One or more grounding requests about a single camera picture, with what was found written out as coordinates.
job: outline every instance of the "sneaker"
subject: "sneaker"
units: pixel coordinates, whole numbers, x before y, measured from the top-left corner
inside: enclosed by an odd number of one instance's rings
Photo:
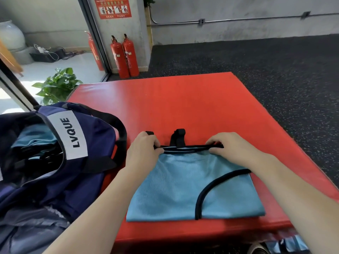
[[[260,243],[254,243],[248,249],[247,254],[270,254],[269,251]]]

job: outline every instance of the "conduit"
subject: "conduit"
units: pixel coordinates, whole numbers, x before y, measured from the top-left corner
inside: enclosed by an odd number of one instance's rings
[[[185,24],[199,24],[203,25],[206,23],[215,23],[215,22],[229,22],[229,21],[248,21],[248,20],[269,20],[269,19],[289,19],[289,18],[300,18],[305,19],[307,17],[316,17],[316,16],[330,16],[330,15],[339,15],[339,12],[336,13],[322,13],[322,14],[311,14],[310,11],[303,12],[302,15],[297,16],[277,16],[277,17],[255,17],[255,18],[241,18],[241,19],[226,19],[226,20],[211,20],[205,21],[205,19],[199,20],[189,20],[189,21],[180,21],[180,22],[173,22],[173,23],[158,23],[152,18],[151,8],[148,8],[150,11],[150,19],[154,24],[151,26],[170,26],[170,25],[185,25]]]

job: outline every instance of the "red gym mat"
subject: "red gym mat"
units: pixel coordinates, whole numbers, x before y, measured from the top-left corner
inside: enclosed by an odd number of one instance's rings
[[[141,131],[153,131],[169,145],[177,128],[186,130],[187,145],[204,144],[218,132],[237,132],[327,196],[339,201],[339,191],[292,138],[231,72],[134,79],[80,85],[69,99],[116,115],[124,123],[129,144]],[[114,173],[107,175],[105,186]],[[113,251],[138,243],[148,246],[236,236],[265,240],[293,233],[293,227],[265,185],[253,183],[265,207],[258,218],[202,219],[175,222],[126,222]]]

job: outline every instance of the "black rubber floor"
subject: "black rubber floor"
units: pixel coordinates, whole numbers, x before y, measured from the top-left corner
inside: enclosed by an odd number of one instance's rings
[[[154,46],[138,78],[227,71],[339,187],[339,35]]]

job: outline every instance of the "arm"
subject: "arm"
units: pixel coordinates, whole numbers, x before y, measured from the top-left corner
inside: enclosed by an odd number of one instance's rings
[[[141,132],[127,151],[126,166],[106,190],[43,254],[110,253],[134,192],[164,152],[154,135]]]
[[[267,186],[313,254],[339,250],[339,204],[293,173],[276,157],[263,153],[237,133],[219,133],[206,144],[230,162],[247,167]]]

